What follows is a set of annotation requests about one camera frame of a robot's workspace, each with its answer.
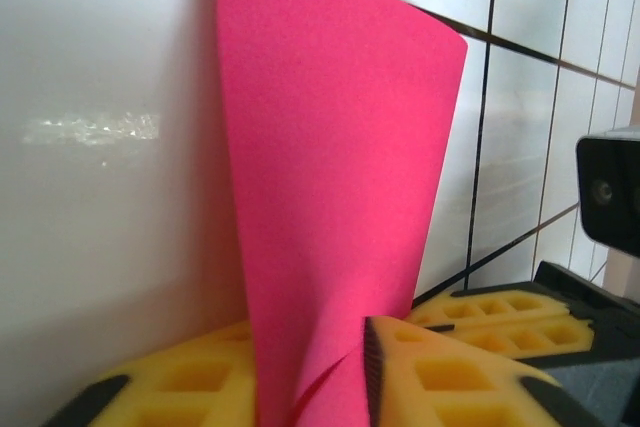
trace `curled paper sheet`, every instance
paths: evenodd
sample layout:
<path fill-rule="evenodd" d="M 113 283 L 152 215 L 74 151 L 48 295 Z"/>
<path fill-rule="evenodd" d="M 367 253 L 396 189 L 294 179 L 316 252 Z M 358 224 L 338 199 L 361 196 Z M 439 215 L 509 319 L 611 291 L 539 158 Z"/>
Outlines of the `curled paper sheet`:
<path fill-rule="evenodd" d="M 466 44 L 399 0 L 218 0 L 218 26 L 260 424 L 364 426 L 353 352 L 410 309 Z"/>

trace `black device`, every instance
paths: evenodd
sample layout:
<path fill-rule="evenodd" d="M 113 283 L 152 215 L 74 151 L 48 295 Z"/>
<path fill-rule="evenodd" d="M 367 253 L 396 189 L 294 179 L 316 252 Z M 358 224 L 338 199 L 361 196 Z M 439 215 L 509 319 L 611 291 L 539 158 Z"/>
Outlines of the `black device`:
<path fill-rule="evenodd" d="M 584 231 L 640 257 L 640 127 L 583 137 L 576 154 Z"/>

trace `camera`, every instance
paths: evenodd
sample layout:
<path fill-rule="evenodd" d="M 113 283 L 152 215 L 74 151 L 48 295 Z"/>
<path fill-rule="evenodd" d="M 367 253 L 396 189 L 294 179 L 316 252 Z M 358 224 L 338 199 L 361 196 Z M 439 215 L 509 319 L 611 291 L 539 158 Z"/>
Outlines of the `camera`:
<path fill-rule="evenodd" d="M 640 128 L 582 137 L 576 154 L 584 231 L 640 257 Z"/>

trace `camera lens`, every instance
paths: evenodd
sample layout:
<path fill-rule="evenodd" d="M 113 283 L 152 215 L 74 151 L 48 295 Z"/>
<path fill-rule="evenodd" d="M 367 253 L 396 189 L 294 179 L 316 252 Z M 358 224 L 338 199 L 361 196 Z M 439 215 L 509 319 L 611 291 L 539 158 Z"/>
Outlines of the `camera lens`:
<path fill-rule="evenodd" d="M 591 185 L 591 196 L 600 205 L 609 205 L 613 198 L 613 191 L 608 182 L 604 180 L 595 180 Z"/>

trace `yellow foam holder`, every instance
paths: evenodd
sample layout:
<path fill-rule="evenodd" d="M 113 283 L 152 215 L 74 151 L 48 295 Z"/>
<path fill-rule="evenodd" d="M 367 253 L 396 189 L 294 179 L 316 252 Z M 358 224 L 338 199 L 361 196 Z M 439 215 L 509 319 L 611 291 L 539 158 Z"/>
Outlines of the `yellow foam holder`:
<path fill-rule="evenodd" d="M 520 290 L 506 290 L 464 297 L 444 293 L 416 307 L 407 320 L 422 327 L 455 324 L 456 328 L 467 328 L 568 313 L 566 304 L 550 297 Z"/>
<path fill-rule="evenodd" d="M 571 315 L 452 330 L 443 335 L 512 359 L 587 352 L 594 332 Z"/>
<path fill-rule="evenodd" d="M 547 374 L 390 317 L 366 321 L 365 371 L 372 427 L 600 425 Z"/>
<path fill-rule="evenodd" d="M 91 427 L 253 427 L 255 364 L 248 322 L 126 363 L 129 382 Z"/>

